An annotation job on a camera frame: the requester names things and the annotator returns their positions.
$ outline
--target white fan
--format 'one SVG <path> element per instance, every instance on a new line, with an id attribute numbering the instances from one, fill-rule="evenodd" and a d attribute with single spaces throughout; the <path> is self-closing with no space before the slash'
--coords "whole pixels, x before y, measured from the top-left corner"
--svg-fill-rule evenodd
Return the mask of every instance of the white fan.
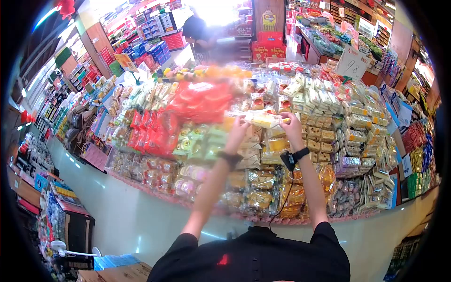
<path id="1" fill-rule="evenodd" d="M 55 240 L 50 243 L 50 247 L 57 251 L 60 254 L 60 257 L 65 257 L 66 254 L 73 254 L 73 255 L 88 255 L 92 257 L 101 257 L 102 254 L 100 253 L 100 250 L 97 247 L 94 247 L 92 249 L 92 254 L 86 254 L 86 253 L 79 253 L 79 252 L 72 252 L 66 250 L 66 243 L 60 240 Z"/>

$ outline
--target black shirt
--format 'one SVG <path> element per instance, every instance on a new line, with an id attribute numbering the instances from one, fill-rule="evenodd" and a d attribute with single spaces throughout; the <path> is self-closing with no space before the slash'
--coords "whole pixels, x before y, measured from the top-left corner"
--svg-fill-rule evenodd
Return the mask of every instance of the black shirt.
<path id="1" fill-rule="evenodd" d="M 208 41 L 211 35 L 207 29 L 207 24 L 201 18 L 196 18 L 194 16 L 189 17 L 183 24 L 183 36 L 191 37 L 192 39 L 201 39 Z M 206 50 L 199 44 L 194 44 L 194 50 L 198 53 L 203 53 Z"/>
<path id="2" fill-rule="evenodd" d="M 265 227 L 200 246 L 184 233 L 156 262 L 147 282 L 278 280 L 350 280 L 348 257 L 328 222 L 318 224 L 310 243 L 278 238 Z"/>

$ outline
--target cable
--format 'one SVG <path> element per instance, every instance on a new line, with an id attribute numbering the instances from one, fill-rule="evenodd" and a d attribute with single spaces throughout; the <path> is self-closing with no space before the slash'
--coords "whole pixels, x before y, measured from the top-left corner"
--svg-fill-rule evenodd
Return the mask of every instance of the cable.
<path id="1" fill-rule="evenodd" d="M 283 208 L 284 208 L 284 206 L 285 206 L 285 204 L 286 204 L 286 201 L 288 200 L 288 197 L 290 196 L 290 192 L 291 192 L 291 188 L 293 187 L 293 183 L 295 182 L 295 174 L 293 173 L 293 172 L 291 172 L 291 186 L 290 186 L 290 190 L 288 190 L 288 194 L 287 194 L 287 196 L 286 196 L 286 199 L 285 199 L 285 201 L 283 202 L 283 205 L 282 205 L 282 207 L 281 207 L 281 210 L 275 215 L 275 216 L 273 216 L 272 218 L 271 218 L 271 220 L 269 221 L 269 230 L 272 232 L 272 230 L 271 230 L 271 222 L 276 218 L 276 216 L 278 216 L 281 212 L 282 212 L 282 210 L 283 210 Z"/>

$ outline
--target white floor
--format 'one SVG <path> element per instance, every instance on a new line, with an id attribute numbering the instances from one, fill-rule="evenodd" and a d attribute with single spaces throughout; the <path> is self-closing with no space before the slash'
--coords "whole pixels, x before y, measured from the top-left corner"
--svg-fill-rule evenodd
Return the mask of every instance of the white floor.
<path id="1" fill-rule="evenodd" d="M 189 210 L 156 199 L 91 166 L 79 164 L 78 168 L 57 139 L 49 140 L 48 147 L 60 177 L 96 219 L 93 240 L 102 254 L 137 253 L 139 259 L 154 265 L 179 235 Z M 423 200 L 418 198 L 371 218 L 332 224 L 348 254 L 351 281 L 382 281 L 394 247 L 424 219 L 437 190 Z M 229 217 L 212 217 L 200 243 L 224 238 L 233 229 L 241 234 L 247 226 Z M 273 231 L 279 237 L 306 242 L 313 233 L 311 226 L 275 226 Z"/>

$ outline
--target watch strap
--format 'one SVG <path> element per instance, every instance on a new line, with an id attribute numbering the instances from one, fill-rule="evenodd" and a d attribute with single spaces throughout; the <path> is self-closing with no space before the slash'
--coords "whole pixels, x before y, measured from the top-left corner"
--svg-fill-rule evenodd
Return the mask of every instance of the watch strap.
<path id="1" fill-rule="evenodd" d="M 243 159 L 243 156 L 241 155 L 229 155 L 223 151 L 219 151 L 217 153 L 217 156 L 220 157 L 221 159 L 226 160 L 229 163 L 230 166 L 230 170 L 234 170 L 236 165 Z"/>
<path id="2" fill-rule="evenodd" d="M 308 155 L 310 153 L 310 150 L 305 147 L 302 150 L 297 151 L 296 153 L 293 154 L 293 159 L 295 160 L 295 162 L 297 162 L 298 160 L 302 159 L 304 156 Z"/>

